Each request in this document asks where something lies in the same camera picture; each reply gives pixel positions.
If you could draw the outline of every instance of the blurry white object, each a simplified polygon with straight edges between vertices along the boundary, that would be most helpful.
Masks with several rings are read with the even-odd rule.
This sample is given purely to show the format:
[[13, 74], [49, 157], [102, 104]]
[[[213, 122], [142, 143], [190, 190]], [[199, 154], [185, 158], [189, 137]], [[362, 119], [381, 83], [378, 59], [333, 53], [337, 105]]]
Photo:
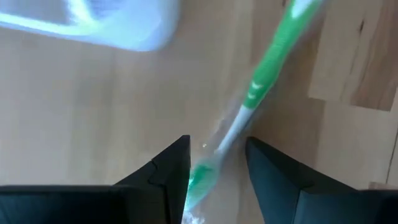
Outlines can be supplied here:
[[163, 47], [180, 0], [0, 0], [0, 26], [137, 51]]

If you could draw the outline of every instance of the wooden floor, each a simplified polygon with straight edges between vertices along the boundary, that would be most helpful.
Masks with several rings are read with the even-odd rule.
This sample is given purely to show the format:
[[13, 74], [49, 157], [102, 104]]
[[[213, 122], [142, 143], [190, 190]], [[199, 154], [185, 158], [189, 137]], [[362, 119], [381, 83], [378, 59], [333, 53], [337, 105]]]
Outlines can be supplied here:
[[[174, 40], [151, 53], [0, 29], [0, 184], [112, 184], [183, 134], [193, 162], [205, 156], [284, 2], [185, 0]], [[398, 185], [397, 10], [327, 2], [246, 135], [357, 189]], [[262, 223], [238, 142], [206, 223]]]

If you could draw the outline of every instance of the green toothbrush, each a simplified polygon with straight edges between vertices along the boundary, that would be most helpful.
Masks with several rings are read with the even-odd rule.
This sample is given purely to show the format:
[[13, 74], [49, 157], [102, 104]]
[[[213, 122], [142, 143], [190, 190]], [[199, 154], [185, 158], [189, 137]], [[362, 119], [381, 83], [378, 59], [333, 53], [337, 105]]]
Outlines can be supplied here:
[[200, 161], [191, 171], [185, 211], [197, 205], [216, 185], [221, 165], [233, 141], [244, 129], [254, 110], [276, 82], [292, 47], [312, 20], [322, 0], [292, 0], [265, 56], [254, 71], [250, 88], [230, 129], [213, 156]]

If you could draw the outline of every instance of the light blue plastic object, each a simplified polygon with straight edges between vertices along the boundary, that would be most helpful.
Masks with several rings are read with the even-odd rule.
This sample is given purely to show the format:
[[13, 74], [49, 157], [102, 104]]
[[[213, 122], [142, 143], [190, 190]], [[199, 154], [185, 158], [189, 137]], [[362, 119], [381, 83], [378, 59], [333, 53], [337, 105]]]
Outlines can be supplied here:
[[0, 26], [150, 51], [178, 24], [180, 0], [0, 0]]

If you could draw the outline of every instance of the wood grain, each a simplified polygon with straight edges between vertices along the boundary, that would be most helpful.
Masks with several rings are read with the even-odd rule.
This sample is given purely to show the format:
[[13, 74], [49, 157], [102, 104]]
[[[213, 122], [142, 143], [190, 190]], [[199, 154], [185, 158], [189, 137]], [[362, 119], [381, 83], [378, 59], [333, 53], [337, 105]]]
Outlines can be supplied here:
[[398, 2], [384, 0], [352, 105], [389, 111], [398, 81]]
[[330, 1], [309, 97], [389, 111], [396, 89], [395, 1]]

